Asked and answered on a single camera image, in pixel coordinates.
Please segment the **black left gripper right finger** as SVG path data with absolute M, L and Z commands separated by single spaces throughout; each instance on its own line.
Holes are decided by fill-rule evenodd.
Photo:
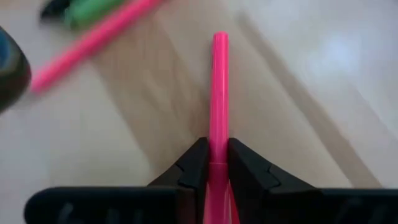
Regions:
M 228 175 L 241 224 L 314 222 L 314 186 L 236 138 L 228 141 Z

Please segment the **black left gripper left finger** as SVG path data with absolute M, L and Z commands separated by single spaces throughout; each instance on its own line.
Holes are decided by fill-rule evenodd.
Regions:
M 199 138 L 164 173 L 148 184 L 171 196 L 148 214 L 150 224 L 203 224 L 208 178 L 209 143 Z

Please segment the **pink highlighter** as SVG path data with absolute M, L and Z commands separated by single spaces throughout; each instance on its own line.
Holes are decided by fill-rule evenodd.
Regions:
M 204 224 L 240 224 L 228 177 L 229 39 L 217 32 L 212 42 L 209 174 Z

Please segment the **pink pencil blue eraser cap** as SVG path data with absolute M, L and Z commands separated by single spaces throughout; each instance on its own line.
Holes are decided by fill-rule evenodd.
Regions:
M 40 69 L 30 83 L 30 92 L 40 93 L 63 78 L 72 68 L 92 56 L 100 48 L 120 34 L 128 25 L 137 21 L 165 0 L 133 0 L 90 29 L 60 56 Z

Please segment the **green mechanical pencil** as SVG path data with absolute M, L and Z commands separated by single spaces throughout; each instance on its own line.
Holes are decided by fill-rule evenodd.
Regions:
M 117 9 L 126 0 L 72 0 L 64 12 L 64 24 L 73 30 L 86 29 Z

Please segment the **plain black pen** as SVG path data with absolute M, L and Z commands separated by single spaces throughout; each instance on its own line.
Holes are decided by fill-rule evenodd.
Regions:
M 49 0 L 40 11 L 40 19 L 58 19 L 64 15 L 72 0 Z

